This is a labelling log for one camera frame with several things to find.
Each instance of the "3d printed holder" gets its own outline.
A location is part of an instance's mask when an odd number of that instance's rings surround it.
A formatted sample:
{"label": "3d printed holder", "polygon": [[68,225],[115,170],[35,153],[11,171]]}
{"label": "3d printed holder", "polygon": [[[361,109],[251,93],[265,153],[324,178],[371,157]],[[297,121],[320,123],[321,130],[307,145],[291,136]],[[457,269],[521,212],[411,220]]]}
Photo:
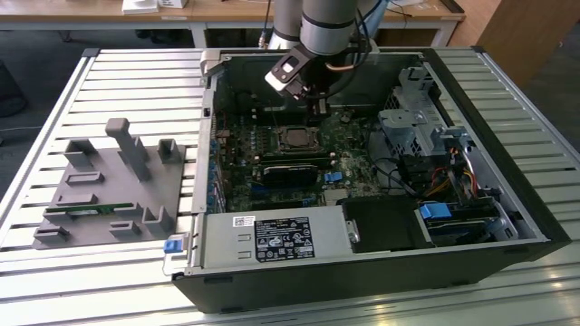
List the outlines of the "3d printed holder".
{"label": "3d printed holder", "polygon": [[35,249],[160,240],[173,234],[185,146],[161,139],[144,147],[129,121],[109,119],[107,135],[119,149],[69,141],[55,197],[35,233]]}

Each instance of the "barcode sticker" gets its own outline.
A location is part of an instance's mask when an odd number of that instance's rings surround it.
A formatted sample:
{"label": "barcode sticker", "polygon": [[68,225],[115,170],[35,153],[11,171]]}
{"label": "barcode sticker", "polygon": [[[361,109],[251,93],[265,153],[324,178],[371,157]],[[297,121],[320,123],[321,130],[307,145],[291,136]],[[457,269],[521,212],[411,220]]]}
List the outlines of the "barcode sticker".
{"label": "barcode sticker", "polygon": [[256,220],[255,216],[235,216],[233,217],[233,226],[253,226],[253,221]]}

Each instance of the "blue connector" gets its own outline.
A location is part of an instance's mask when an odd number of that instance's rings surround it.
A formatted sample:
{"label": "blue connector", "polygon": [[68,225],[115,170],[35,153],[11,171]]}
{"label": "blue connector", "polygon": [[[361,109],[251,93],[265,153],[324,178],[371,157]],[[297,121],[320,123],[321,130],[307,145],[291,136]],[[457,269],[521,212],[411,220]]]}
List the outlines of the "blue connector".
{"label": "blue connector", "polygon": [[343,172],[324,173],[324,182],[336,182],[343,179]]}
{"label": "blue connector", "polygon": [[165,240],[165,244],[163,245],[163,252],[165,253],[180,253],[183,252],[183,240]]}
{"label": "blue connector", "polygon": [[423,219],[447,219],[451,217],[449,208],[444,202],[429,202],[420,208]]}

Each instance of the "gray carpet floor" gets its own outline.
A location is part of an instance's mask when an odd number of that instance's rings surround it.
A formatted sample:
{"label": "gray carpet floor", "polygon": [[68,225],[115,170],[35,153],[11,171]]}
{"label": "gray carpet floor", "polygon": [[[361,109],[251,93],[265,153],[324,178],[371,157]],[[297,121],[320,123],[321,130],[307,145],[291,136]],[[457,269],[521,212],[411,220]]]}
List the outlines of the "gray carpet floor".
{"label": "gray carpet floor", "polygon": [[[23,112],[0,118],[0,130],[43,126],[85,48],[175,48],[193,45],[187,31],[169,44],[137,39],[133,31],[73,31],[72,38],[72,42],[64,43],[56,32],[0,31],[0,60],[29,101]],[[215,42],[223,42],[220,35],[213,38]],[[580,149],[580,25],[563,40],[563,46],[524,91],[576,149]],[[4,139],[0,145],[0,197],[37,133],[39,129],[0,133]]]}

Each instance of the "motherboard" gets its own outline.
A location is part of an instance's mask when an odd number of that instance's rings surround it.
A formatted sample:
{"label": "motherboard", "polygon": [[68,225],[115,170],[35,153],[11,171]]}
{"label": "motherboard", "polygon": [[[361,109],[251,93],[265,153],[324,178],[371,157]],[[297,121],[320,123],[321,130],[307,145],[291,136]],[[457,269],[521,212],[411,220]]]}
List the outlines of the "motherboard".
{"label": "motherboard", "polygon": [[219,115],[227,211],[331,206],[380,194],[367,155],[367,118],[353,118],[344,107],[307,126],[275,110]]}

